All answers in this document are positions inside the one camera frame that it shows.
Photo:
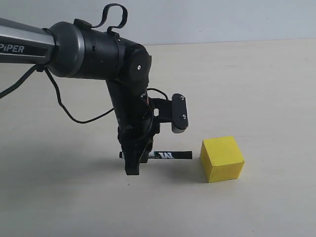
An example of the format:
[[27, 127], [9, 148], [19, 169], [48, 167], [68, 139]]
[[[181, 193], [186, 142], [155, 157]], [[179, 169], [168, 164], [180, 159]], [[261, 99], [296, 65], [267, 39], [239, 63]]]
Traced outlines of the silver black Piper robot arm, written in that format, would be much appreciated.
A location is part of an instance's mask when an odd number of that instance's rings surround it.
[[0, 60], [34, 64], [60, 78], [104, 80], [118, 121], [127, 175], [138, 175], [152, 147], [153, 108], [147, 93], [152, 58], [146, 48], [82, 22], [48, 29], [1, 19]]

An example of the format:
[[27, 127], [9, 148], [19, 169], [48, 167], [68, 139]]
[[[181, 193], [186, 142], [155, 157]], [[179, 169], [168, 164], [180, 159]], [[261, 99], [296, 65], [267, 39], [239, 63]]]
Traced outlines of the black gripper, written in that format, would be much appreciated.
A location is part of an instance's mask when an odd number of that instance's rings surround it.
[[118, 141], [123, 152], [127, 175], [139, 175], [140, 164], [147, 163], [159, 126], [154, 116], [118, 126]]

